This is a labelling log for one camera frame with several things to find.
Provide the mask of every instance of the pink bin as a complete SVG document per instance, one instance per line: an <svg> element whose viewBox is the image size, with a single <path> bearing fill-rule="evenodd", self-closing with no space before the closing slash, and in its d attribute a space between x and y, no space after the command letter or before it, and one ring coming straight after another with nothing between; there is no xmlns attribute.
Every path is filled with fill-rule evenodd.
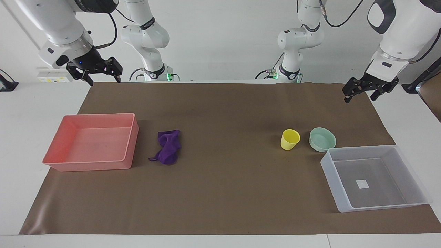
<svg viewBox="0 0 441 248"><path fill-rule="evenodd" d="M43 164L59 171L129 169L138 130L133 113L67 115Z"/></svg>

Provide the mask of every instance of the green bowl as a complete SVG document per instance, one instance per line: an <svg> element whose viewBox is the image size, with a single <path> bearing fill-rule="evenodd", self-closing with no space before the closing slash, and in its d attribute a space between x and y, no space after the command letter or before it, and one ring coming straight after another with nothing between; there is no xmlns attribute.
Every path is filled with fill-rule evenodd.
<svg viewBox="0 0 441 248"><path fill-rule="evenodd" d="M326 128L314 128L309 135L309 144L319 152L326 152L337 144L334 134Z"/></svg>

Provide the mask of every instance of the table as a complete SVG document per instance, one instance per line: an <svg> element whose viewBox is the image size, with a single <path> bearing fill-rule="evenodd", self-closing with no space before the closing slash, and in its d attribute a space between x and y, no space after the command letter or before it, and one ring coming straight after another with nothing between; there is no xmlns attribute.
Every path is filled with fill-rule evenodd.
<svg viewBox="0 0 441 248"><path fill-rule="evenodd" d="M247 80L240 83L265 83ZM66 114L75 114L88 86L83 83L21 83L12 93L1 93L0 150L7 151L0 161L0 244L5 247L33 244L75 246L241 246L255 247L435 247L441 234L401 235L287 235L287 236L120 236L120 235L43 235L15 236L48 171L41 158ZM386 129L406 154L414 170L432 195L431 204L441 217L441 123L417 95L397 87L381 96L374 106Z"/></svg>

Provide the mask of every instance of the white label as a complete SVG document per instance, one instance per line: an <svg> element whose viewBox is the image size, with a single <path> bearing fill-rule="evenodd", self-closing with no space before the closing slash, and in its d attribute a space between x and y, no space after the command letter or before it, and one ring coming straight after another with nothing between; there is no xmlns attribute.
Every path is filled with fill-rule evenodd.
<svg viewBox="0 0 441 248"><path fill-rule="evenodd" d="M357 185L359 186L359 189L369 188L366 180L357 180Z"/></svg>

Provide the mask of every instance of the translucent storage container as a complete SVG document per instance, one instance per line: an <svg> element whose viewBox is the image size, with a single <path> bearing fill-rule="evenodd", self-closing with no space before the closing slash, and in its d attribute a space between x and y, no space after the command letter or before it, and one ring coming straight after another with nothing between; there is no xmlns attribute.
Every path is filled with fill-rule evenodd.
<svg viewBox="0 0 441 248"><path fill-rule="evenodd" d="M329 149L321 160L338 211L411 207L431 199L398 146Z"/></svg>
<svg viewBox="0 0 441 248"><path fill-rule="evenodd" d="M59 171L128 169L138 130L133 113L67 115L43 163Z"/></svg>

